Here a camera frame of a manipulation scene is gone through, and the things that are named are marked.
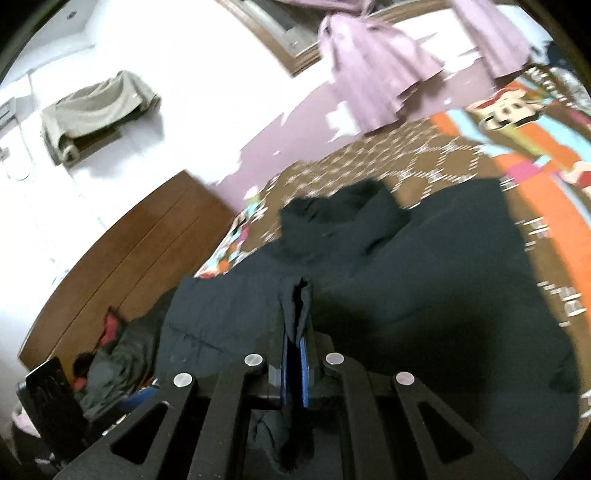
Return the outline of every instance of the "orange fabric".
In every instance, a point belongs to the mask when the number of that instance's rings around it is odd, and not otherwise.
[[[496,162],[496,165],[504,172],[522,162],[529,161],[520,153],[503,153],[501,155],[497,155],[496,157],[494,157],[494,160]]]
[[[452,119],[449,118],[446,113],[436,113],[435,115],[432,115],[431,123],[444,135],[451,135],[453,137],[458,137],[460,135],[460,131],[457,129],[456,124],[452,122]]]
[[[520,134],[525,135],[532,142],[535,142],[543,148],[546,153],[552,157],[554,165],[560,165],[562,170],[571,170],[575,162],[582,160],[569,147],[560,145],[554,138],[552,138],[552,135],[539,125],[536,125],[535,122],[521,125],[518,127],[518,130]]]
[[[523,181],[518,188],[530,207],[544,217],[551,242],[570,273],[573,287],[582,295],[581,304],[586,307],[591,299],[591,230],[547,172]],[[587,322],[591,326],[589,315]]]

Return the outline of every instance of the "cartoon character print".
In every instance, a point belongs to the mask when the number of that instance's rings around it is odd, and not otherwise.
[[[570,171],[562,171],[560,176],[580,188],[591,199],[591,163],[578,161]]]
[[[482,118],[478,128],[486,133],[499,130],[507,125],[520,127],[535,122],[544,105],[535,100],[525,100],[527,92],[522,89],[503,88],[493,98],[476,102],[467,107],[471,113]]]

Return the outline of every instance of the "window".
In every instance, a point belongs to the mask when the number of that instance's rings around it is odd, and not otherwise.
[[[292,75],[318,61],[317,33],[326,12],[275,0],[217,0],[239,18]],[[378,0],[372,15],[390,22],[448,8],[447,0]]]

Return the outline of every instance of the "dark fabric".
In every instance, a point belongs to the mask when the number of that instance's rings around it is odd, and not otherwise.
[[[411,210],[363,181],[293,200],[281,228],[279,240],[184,299],[187,321],[205,326],[191,327],[199,345],[212,340],[235,359],[250,353],[251,343],[239,350],[241,334],[248,343],[265,330],[261,305],[277,303],[272,279],[306,278],[314,328],[339,352],[370,371],[412,372],[530,478],[557,473],[577,424],[577,365],[498,180],[464,182]],[[162,342],[168,349],[164,330]],[[221,367],[203,349],[174,345],[198,371]],[[272,435],[268,444],[277,450]]]
[[[155,374],[161,385],[179,372],[219,373],[255,352],[256,340],[284,322],[295,341],[305,325],[308,287],[301,278],[269,274],[185,278],[162,327]]]
[[[98,349],[86,388],[77,393],[87,419],[98,418],[151,376],[160,330],[174,292],[167,291],[148,313],[129,322],[117,344],[110,342]]]

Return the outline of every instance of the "ceiling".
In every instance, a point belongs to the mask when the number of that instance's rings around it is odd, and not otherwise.
[[[22,53],[30,52],[60,38],[84,31],[97,2],[98,0],[70,0],[49,22],[41,27],[27,43]],[[68,15],[72,12],[76,12],[76,15],[68,19]]]

